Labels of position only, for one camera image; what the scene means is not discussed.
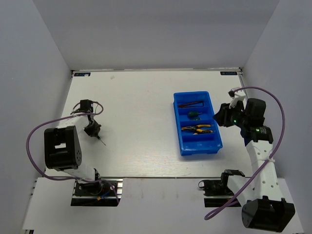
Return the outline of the yellow black pliers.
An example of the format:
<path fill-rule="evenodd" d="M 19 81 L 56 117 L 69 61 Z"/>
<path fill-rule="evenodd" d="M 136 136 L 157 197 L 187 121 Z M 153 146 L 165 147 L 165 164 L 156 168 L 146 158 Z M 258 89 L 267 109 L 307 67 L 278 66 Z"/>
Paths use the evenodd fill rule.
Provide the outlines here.
<path fill-rule="evenodd" d="M 183 131 L 189 130 L 189 131 L 197 131 L 199 129 L 200 131 L 203 131 L 203 128 L 210 128 L 210 124 L 199 124 L 199 125 L 192 125 L 192 126 L 185 126 L 182 127 L 181 129 Z"/>
<path fill-rule="evenodd" d="M 181 130 L 185 132 L 192 132 L 193 135 L 213 133 L 212 130 L 206 130 L 206 129 L 200 129 L 200 128 L 181 128 Z"/>

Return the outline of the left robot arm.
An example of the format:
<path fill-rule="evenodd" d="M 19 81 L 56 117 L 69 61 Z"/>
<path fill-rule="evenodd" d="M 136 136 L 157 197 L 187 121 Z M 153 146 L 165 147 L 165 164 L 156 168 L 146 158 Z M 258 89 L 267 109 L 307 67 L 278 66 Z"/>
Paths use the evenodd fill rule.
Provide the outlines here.
<path fill-rule="evenodd" d="M 100 139 L 101 125 L 95 120 L 94 104 L 83 99 L 70 116 L 59 121 L 58 126 L 44 131 L 45 165 L 48 169 L 67 173 L 76 180 L 86 183 L 86 189 L 94 195 L 103 189 L 98 171 L 83 161 L 79 134 Z"/>

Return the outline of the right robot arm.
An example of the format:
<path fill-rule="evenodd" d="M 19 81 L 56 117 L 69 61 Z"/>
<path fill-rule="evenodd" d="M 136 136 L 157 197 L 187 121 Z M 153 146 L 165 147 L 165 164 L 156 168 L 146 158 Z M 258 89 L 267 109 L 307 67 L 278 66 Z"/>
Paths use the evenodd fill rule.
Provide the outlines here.
<path fill-rule="evenodd" d="M 250 98 L 247 103 L 222 103 L 213 116 L 220 127 L 237 126 L 249 154 L 253 175 L 247 179 L 239 170 L 227 170 L 220 182 L 221 191 L 236 196 L 242 206 L 243 225 L 281 233 L 295 215 L 295 207 L 282 194 L 274 165 L 273 135 L 264 126 L 266 103 Z"/>

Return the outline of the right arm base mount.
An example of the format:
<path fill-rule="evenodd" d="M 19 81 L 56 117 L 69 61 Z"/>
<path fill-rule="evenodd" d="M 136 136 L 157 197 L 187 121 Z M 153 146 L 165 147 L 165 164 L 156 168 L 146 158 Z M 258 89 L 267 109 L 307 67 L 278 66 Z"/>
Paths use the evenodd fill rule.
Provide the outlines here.
<path fill-rule="evenodd" d="M 219 208 L 234 196 L 230 189 L 221 185 L 220 179 L 202 180 L 198 188 L 204 192 L 205 208 Z"/>

